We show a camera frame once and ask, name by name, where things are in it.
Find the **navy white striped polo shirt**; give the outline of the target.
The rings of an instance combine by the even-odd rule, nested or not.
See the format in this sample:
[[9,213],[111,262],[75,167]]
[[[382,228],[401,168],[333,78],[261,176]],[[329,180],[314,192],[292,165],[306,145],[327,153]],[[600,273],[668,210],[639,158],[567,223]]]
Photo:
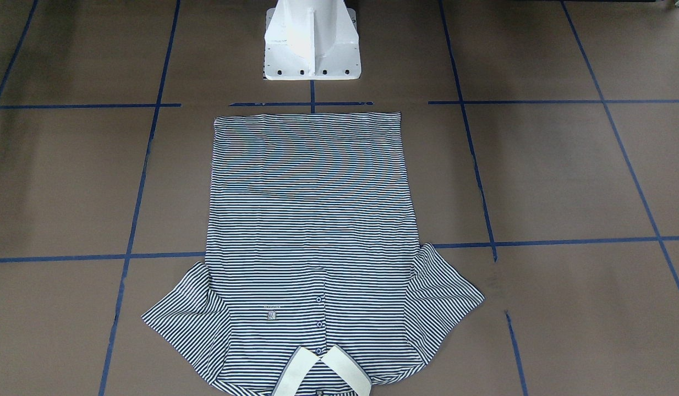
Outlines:
[[484,301],[419,241],[400,113],[214,121],[204,260],[143,314],[231,395],[368,395]]

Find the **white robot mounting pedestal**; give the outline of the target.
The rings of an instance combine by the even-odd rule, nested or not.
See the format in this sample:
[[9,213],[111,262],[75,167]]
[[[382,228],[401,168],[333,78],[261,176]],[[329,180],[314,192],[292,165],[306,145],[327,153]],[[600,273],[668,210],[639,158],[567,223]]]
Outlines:
[[345,1],[278,1],[266,11],[267,80],[357,80],[357,13]]

